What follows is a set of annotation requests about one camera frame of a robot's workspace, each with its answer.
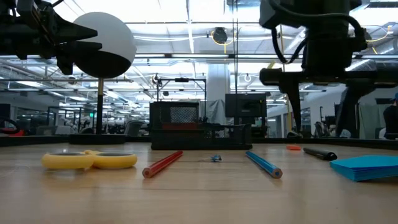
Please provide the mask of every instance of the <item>white ball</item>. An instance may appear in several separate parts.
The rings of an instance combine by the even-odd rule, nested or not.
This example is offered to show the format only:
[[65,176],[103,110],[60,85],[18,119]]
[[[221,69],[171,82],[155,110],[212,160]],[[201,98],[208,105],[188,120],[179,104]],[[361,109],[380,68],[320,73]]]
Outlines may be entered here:
[[137,47],[131,30],[123,21],[104,12],[90,12],[74,23],[97,30],[98,35],[84,42],[101,43],[96,53],[81,54],[75,64],[83,72],[97,78],[114,78],[126,72],[136,56]]

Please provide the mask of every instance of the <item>table surface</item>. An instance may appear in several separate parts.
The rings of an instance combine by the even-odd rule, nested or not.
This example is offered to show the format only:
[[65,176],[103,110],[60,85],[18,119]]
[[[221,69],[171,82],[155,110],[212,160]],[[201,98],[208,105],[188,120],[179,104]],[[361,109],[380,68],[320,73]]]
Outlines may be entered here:
[[[343,146],[310,147],[339,159],[397,155],[398,151]],[[131,152],[134,168],[49,171],[46,152]],[[152,179],[143,168],[173,151],[148,143],[118,146],[48,144],[0,148],[0,223],[397,223],[398,178],[352,182],[327,161],[284,144],[252,150],[280,167],[281,179],[260,170],[244,151],[184,151]],[[200,159],[220,154],[218,163]]]

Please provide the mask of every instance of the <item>blue sticky notes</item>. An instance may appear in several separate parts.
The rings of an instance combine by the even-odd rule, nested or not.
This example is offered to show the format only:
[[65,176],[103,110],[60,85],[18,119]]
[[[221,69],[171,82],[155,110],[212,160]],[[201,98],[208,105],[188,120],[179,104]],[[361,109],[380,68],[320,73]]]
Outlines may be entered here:
[[353,181],[398,176],[398,156],[359,156],[331,161],[330,166]]

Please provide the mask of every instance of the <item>black marker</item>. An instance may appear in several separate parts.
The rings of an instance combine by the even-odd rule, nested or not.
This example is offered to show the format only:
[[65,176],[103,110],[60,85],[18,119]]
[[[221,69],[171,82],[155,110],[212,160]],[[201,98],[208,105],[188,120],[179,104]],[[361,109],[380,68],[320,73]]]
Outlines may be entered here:
[[304,152],[313,156],[318,157],[319,159],[326,160],[326,161],[334,161],[337,159],[337,155],[334,152],[316,150],[316,149],[309,149],[304,148]]

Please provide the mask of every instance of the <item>blue pencil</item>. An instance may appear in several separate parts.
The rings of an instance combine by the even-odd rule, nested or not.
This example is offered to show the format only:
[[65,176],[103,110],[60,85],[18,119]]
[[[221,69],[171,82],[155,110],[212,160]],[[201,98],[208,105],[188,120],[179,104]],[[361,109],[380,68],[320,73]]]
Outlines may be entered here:
[[261,168],[263,168],[271,177],[279,179],[282,177],[283,172],[281,171],[280,168],[276,167],[275,165],[271,164],[270,162],[267,162],[265,159],[257,156],[253,152],[246,152],[246,155],[248,158],[253,160],[257,165],[259,165]]

